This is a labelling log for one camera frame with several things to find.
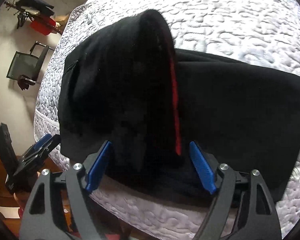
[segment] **metal screw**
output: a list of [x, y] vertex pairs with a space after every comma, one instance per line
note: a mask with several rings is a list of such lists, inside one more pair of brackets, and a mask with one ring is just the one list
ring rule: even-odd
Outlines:
[[45, 175], [48, 175], [49, 172], [50, 172], [49, 169], [44, 169], [44, 170], [41, 171], [41, 174], [45, 176]]
[[229, 169], [229, 166], [228, 166], [228, 164], [221, 163], [220, 164], [220, 169], [222, 169], [223, 171], [226, 171], [227, 169]]
[[76, 163], [75, 165], [73, 165], [73, 168], [78, 171], [82, 168], [82, 164], [81, 163]]
[[259, 176], [259, 175], [260, 175], [260, 171], [258, 171], [258, 170], [253, 170], [253, 171], [252, 171], [252, 174], [253, 174], [254, 176]]

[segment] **black garment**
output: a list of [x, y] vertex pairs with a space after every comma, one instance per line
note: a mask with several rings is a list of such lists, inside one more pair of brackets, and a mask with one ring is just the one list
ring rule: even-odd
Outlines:
[[260, 170], [278, 201], [300, 149], [300, 77], [174, 50], [166, 22], [149, 10], [105, 27], [68, 55], [58, 117], [63, 155], [82, 162], [109, 139], [115, 157], [106, 174], [141, 192], [201, 198], [188, 156], [196, 140], [235, 170]]
[[49, 9], [49, 8], [53, 9], [54, 6], [48, 4], [43, 0], [19, 0], [16, 2], [16, 5], [20, 7], [32, 7], [40, 11], [41, 14], [48, 17], [54, 15], [54, 11]]

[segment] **red stripe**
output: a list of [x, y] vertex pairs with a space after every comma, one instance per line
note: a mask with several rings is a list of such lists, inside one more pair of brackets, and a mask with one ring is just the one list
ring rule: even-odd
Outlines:
[[174, 127], [176, 131], [176, 152], [181, 155], [181, 138], [180, 138], [180, 123], [178, 114], [178, 88], [176, 80], [176, 72], [174, 70], [174, 61], [170, 57], [170, 73], [171, 73], [171, 84], [172, 84], [172, 107], [174, 116]]

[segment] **white quilted bedspread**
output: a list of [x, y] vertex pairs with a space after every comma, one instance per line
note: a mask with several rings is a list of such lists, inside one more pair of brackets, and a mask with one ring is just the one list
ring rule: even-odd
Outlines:
[[[97, 30], [153, 8], [162, 13], [175, 47], [222, 55], [300, 75], [300, 6], [295, 0], [89, 0], [69, 19], [39, 90], [34, 137], [59, 133], [58, 97], [66, 56]], [[50, 154], [64, 170], [59, 146]], [[273, 160], [274, 172], [277, 169]], [[91, 197], [136, 228], [160, 239], [192, 239], [206, 210], [163, 203], [109, 178]], [[282, 236], [300, 218], [300, 153], [283, 199], [277, 203]], [[228, 219], [231, 230], [235, 213]]]

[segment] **mesh chair back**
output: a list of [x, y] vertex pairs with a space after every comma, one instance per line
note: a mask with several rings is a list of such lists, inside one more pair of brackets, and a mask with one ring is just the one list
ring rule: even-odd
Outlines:
[[37, 62], [38, 57], [16, 51], [10, 64], [7, 78], [18, 80], [20, 75], [25, 75], [30, 79], [37, 81], [39, 74], [38, 69], [36, 68]]

